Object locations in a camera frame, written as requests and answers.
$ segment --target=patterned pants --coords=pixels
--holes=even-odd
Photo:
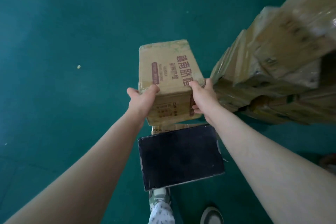
[[[175,224],[170,205],[166,202],[157,203],[150,213],[148,224]]]

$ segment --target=floor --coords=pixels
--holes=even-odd
[[[204,76],[265,5],[284,0],[0,0],[0,223],[80,158],[126,110],[140,45],[188,39]],[[306,158],[336,152],[331,125],[244,120]],[[149,135],[145,124],[139,136]],[[271,223],[222,145],[226,174],[172,188],[178,222]],[[136,145],[103,223],[147,223]]]

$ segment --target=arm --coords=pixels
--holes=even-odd
[[[126,113],[73,166],[13,215],[12,223],[100,223],[158,86],[132,88]]]
[[[264,137],[221,107],[211,80],[190,82],[196,113],[219,134],[274,223],[334,223],[336,177]]]

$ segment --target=left hand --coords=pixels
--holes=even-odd
[[[139,119],[145,119],[153,106],[155,94],[159,91],[160,88],[156,84],[151,85],[143,94],[139,94],[136,89],[128,88],[127,94],[131,98],[128,104],[128,111]]]

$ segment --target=sneaker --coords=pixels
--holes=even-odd
[[[210,206],[204,210],[201,217],[201,224],[224,224],[224,220],[219,210]]]
[[[166,202],[170,205],[170,188],[152,189],[149,191],[149,206],[151,212],[154,206],[159,202]]]

